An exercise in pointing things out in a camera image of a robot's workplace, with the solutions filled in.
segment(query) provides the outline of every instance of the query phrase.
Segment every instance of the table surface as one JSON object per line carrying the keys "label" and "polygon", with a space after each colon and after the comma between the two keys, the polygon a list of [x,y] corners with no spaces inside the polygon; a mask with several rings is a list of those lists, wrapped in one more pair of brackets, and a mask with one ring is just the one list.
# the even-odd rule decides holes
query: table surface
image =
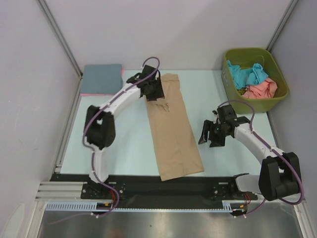
{"label": "table surface", "polygon": [[[127,70],[124,82],[139,72]],[[212,110],[227,100],[220,70],[161,70],[175,73],[180,80],[187,115],[195,140],[198,142],[203,122],[213,120]],[[80,104],[64,155],[61,174],[89,174],[91,151],[81,143],[86,111],[90,105],[99,106],[111,96],[80,97]],[[108,148],[106,159],[109,174],[158,176],[153,140],[144,99],[137,100],[115,121],[116,139]],[[254,127],[268,142],[274,144],[271,127],[265,113],[257,113]],[[205,171],[192,176],[233,176],[241,173],[260,173],[260,164],[251,152],[232,137],[226,137],[225,147],[209,148],[198,145]]]}

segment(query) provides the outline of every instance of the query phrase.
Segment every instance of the olive green basket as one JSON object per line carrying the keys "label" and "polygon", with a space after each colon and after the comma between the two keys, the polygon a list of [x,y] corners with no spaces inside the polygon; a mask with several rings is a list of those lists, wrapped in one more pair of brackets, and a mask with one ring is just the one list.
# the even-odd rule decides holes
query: olive green basket
{"label": "olive green basket", "polygon": [[[255,63],[261,64],[269,78],[274,80],[277,84],[274,97],[265,99],[248,99],[242,97],[235,87],[227,60],[230,60],[232,65],[239,65],[242,69],[252,68]],[[270,111],[275,104],[286,98],[289,93],[288,86],[275,60],[270,52],[262,48],[238,48],[228,50],[224,55],[221,78],[229,100],[247,102],[254,107],[257,113]],[[236,102],[230,104],[238,114],[252,112],[245,104]]]}

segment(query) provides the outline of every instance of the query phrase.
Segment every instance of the beige pants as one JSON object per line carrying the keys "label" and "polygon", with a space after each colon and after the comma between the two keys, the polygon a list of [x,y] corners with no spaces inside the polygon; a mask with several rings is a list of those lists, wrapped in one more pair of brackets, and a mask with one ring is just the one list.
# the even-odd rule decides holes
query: beige pants
{"label": "beige pants", "polygon": [[164,181],[203,172],[178,75],[165,74],[161,81],[165,99],[146,103],[160,177]]}

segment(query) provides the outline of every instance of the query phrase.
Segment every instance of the reflective metal surface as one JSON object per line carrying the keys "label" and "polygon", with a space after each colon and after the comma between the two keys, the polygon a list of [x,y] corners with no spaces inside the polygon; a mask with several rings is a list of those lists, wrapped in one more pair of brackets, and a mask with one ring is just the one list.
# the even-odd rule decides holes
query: reflective metal surface
{"label": "reflective metal surface", "polygon": [[48,212],[38,238],[302,238],[296,213],[283,203],[266,203],[255,213],[234,219],[226,213],[112,212],[104,218],[75,212]]}

